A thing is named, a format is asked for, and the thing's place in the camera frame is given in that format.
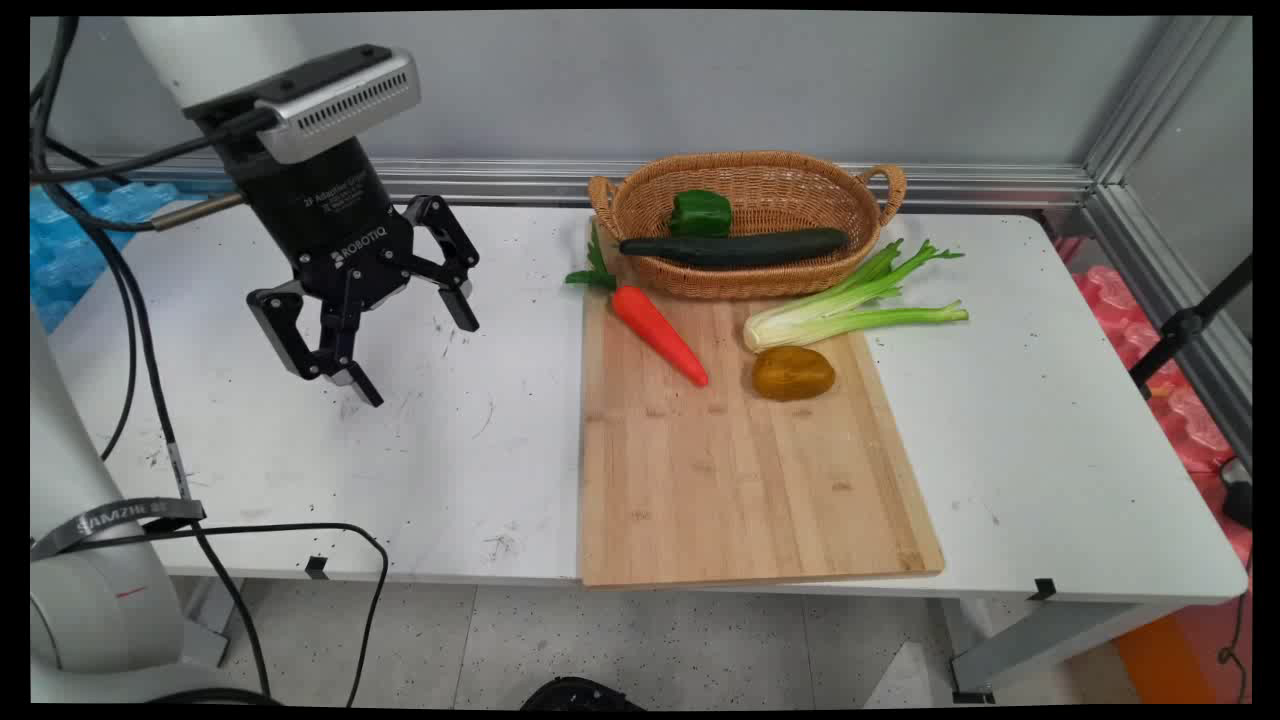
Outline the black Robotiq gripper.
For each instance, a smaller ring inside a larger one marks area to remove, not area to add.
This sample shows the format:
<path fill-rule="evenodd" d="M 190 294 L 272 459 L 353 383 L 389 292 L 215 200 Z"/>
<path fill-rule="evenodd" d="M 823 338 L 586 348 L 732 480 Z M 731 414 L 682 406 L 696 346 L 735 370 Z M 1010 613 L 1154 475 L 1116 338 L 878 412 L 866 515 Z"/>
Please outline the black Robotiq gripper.
<path fill-rule="evenodd" d="M 479 251 L 442 196 L 413 197 L 403 217 L 393 206 L 356 138 L 308 160 L 282 164 L 259 142 L 216 147 L 228 176 L 285 255 L 294 281 L 256 290 L 246 304 L 285 369 L 305 380 L 352 386 L 367 405 L 384 398 L 355 359 L 365 304 L 397 293 L 410 277 L 433 283 L 454 324 L 479 329 L 468 302 L 468 273 Z M 411 251 L 425 228 L 443 254 L 435 263 Z M 390 250 L 399 268 L 384 263 Z M 305 293 L 321 300 L 320 340 L 310 348 L 298 328 Z"/>

